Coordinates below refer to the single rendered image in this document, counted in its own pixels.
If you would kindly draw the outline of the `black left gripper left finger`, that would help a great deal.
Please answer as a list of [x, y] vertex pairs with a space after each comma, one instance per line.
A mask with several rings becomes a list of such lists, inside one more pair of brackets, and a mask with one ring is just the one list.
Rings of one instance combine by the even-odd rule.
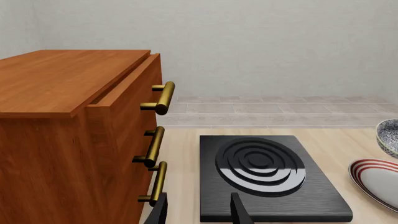
[[145, 224], [165, 224], [167, 219], [168, 201], [167, 194], [161, 193], [152, 211], [145, 220]]

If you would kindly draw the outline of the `flat black stove plate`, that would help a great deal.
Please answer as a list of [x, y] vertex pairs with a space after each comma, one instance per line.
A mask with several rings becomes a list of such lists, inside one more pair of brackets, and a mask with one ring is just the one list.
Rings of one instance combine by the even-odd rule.
[[353, 219], [295, 136], [200, 136], [201, 222], [231, 222], [232, 194], [254, 222]]

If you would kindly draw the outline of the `patterned black white bowl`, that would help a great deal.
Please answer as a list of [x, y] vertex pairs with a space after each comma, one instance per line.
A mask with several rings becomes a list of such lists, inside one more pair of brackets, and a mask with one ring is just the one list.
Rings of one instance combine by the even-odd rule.
[[398, 119], [387, 119], [376, 126], [376, 140], [386, 154], [398, 159]]

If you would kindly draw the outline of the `white plate with red rings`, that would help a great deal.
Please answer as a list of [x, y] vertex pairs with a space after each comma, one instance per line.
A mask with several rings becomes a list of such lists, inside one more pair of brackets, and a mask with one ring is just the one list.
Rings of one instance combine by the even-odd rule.
[[366, 195], [398, 213], [398, 163], [366, 158], [348, 167], [352, 181]]

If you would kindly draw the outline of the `wooden cabinet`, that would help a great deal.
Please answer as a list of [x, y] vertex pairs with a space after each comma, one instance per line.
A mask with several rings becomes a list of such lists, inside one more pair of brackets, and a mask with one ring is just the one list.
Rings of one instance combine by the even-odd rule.
[[[138, 224], [151, 137], [94, 143], [86, 107], [149, 50], [38, 50], [0, 60], [0, 224]], [[155, 130], [154, 111], [144, 133]]]

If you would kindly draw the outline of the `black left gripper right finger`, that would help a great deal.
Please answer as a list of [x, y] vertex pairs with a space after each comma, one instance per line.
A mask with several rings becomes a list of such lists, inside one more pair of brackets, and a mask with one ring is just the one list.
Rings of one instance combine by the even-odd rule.
[[231, 194], [230, 210], [233, 224], [254, 224], [236, 192]]

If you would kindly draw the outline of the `wooden cabinet drawer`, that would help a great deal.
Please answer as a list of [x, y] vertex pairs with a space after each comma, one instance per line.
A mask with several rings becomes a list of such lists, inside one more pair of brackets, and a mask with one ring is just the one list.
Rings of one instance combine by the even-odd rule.
[[161, 83], [160, 54], [153, 54], [123, 76], [95, 104], [86, 107], [91, 140], [112, 146], [142, 141], [144, 127], [151, 119], [144, 118], [140, 104], [152, 102], [151, 86]]

